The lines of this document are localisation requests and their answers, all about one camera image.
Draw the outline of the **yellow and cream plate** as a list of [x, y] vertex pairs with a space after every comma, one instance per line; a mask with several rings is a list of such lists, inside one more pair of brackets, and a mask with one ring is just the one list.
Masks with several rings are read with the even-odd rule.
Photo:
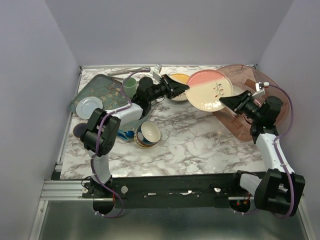
[[[187, 84], [188, 83], [188, 80], [190, 78], [189, 75], [186, 75], [186, 74], [183, 74], [183, 73], [173, 73], [173, 74], [170, 74], [169, 77], [173, 80], [175, 80], [176, 82], [179, 82], [181, 84]], [[185, 93], [182, 93], [178, 96], [176, 96], [175, 98], [172, 98], [171, 99], [172, 101], [176, 101], [176, 102], [184, 102], [184, 101], [187, 101], [187, 97], [186, 97], [186, 94]]]

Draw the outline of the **pink and cream plate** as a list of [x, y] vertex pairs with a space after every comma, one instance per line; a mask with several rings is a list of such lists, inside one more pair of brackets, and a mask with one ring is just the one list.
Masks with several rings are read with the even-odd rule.
[[225, 108], [220, 98], [234, 94], [232, 82], [221, 72], [213, 69], [193, 73], [185, 91], [187, 100], [197, 109], [205, 112], [217, 112]]

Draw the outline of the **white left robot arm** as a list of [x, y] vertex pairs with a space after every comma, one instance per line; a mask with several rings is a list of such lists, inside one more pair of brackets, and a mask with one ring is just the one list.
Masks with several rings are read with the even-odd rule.
[[91, 179], [96, 182], [93, 191], [101, 198], [110, 193], [119, 198], [108, 181], [112, 174], [109, 169], [109, 152], [112, 150], [120, 126], [144, 118], [152, 108], [152, 102], [166, 97], [173, 99], [190, 87], [164, 74], [155, 84], [150, 77], [143, 77], [135, 95], [128, 98], [125, 106], [105, 111], [97, 108], [90, 116], [86, 129], [80, 136], [84, 148], [90, 153]]

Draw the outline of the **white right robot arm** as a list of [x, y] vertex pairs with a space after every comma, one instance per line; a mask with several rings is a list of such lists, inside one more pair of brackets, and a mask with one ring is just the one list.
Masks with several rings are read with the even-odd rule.
[[248, 90], [219, 100], [236, 114], [244, 114], [252, 120], [250, 135], [267, 168], [262, 178], [250, 172], [239, 171], [239, 178], [230, 183], [230, 191], [236, 196], [249, 192], [259, 210], [271, 212], [281, 218], [294, 216], [306, 181], [290, 167], [280, 145], [280, 135], [275, 123], [283, 106], [282, 100], [276, 96], [268, 96], [258, 106]]

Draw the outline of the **transparent pink plastic bin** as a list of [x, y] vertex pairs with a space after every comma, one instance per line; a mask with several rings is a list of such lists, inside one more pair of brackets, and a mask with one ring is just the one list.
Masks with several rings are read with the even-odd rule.
[[[242, 65], [242, 64], [232, 64], [223, 66], [217, 69], [218, 72], [224, 74], [233, 84], [233, 93], [239, 95], [245, 90], [252, 93], [256, 92], [257, 82], [268, 82], [270, 87], [265, 89], [265, 95], [256, 98], [255, 103], [259, 106], [266, 100], [269, 96], [276, 96], [282, 102], [281, 111], [275, 121], [276, 126], [280, 126], [284, 122], [290, 113], [289, 100], [286, 95], [279, 89], [273, 87], [276, 82], [270, 77], [262, 73], [261, 71], [255, 69], [254, 67]], [[252, 120], [246, 115], [236, 115], [229, 108], [225, 107], [222, 110], [216, 111], [213, 115], [240, 141], [250, 142], [252, 141], [252, 136], [250, 135], [250, 128]]]

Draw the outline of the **metal serving tongs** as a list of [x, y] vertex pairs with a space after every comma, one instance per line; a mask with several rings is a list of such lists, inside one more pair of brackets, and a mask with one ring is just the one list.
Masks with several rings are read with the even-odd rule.
[[132, 74], [132, 73], [149, 73], [151, 71], [151, 68], [149, 66], [144, 66], [140, 68], [133, 68], [133, 69], [124, 69], [124, 70], [118, 70], [111, 73], [108, 73], [107, 75], [110, 77], [113, 76], [119, 76], [119, 75], [125, 75], [125, 74]]

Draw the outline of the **green plastic cup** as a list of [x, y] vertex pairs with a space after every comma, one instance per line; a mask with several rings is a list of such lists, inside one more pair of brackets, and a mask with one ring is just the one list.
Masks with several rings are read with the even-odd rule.
[[123, 86], [125, 95], [130, 99], [132, 99], [137, 92], [137, 86], [138, 86], [138, 82], [136, 81], [135, 78], [133, 77], [128, 78]]

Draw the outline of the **patterned ceramic bowl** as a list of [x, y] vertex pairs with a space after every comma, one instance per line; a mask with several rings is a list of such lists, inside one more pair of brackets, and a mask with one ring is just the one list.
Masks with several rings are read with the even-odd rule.
[[151, 122], [144, 121], [135, 131], [134, 141], [142, 148], [149, 148], [156, 145], [161, 139], [159, 127]]

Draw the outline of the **floral teal tray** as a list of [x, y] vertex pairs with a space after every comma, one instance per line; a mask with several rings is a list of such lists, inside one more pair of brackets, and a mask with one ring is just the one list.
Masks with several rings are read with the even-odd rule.
[[87, 117], [79, 117], [76, 112], [77, 105], [81, 100], [88, 97], [96, 97], [102, 102], [102, 109], [105, 111], [121, 108], [128, 102], [121, 94], [121, 83], [112, 80], [105, 74], [98, 74], [91, 80], [84, 80], [80, 87], [81, 90], [78, 91], [78, 94], [68, 105], [68, 109], [72, 112], [68, 140], [72, 143], [80, 142], [80, 139], [73, 133], [75, 126], [82, 123], [86, 124], [89, 120]]

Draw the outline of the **blue spoon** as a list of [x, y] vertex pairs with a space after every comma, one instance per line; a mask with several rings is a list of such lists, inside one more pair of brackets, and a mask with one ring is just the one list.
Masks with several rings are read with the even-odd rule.
[[135, 133], [132, 130], [124, 131], [119, 129], [117, 131], [117, 136], [127, 142], [131, 142], [134, 139], [134, 135]]

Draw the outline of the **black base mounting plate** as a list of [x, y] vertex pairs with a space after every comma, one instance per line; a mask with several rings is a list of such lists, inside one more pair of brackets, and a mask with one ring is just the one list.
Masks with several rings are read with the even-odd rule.
[[247, 212], [254, 197], [239, 185], [237, 173], [113, 177], [105, 186], [94, 180], [82, 189], [99, 208], [233, 208]]

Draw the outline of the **light blue saucer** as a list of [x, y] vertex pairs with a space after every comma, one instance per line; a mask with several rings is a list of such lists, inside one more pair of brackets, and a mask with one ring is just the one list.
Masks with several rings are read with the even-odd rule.
[[79, 118], [83, 120], [88, 120], [95, 109], [102, 108], [103, 103], [99, 98], [95, 96], [89, 96], [79, 101], [79, 103], [76, 106], [75, 112]]

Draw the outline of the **aluminium frame rail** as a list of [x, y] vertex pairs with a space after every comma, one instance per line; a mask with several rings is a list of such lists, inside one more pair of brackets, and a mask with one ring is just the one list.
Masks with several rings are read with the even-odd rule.
[[[209, 194], [214, 198], [235, 199], [246, 194], [239, 186], [237, 176], [231, 174], [114, 177], [106, 183], [122, 199], [137, 195], [148, 197], [186, 197]], [[112, 193], [93, 180], [48, 180], [41, 198], [45, 200], [109, 200]]]

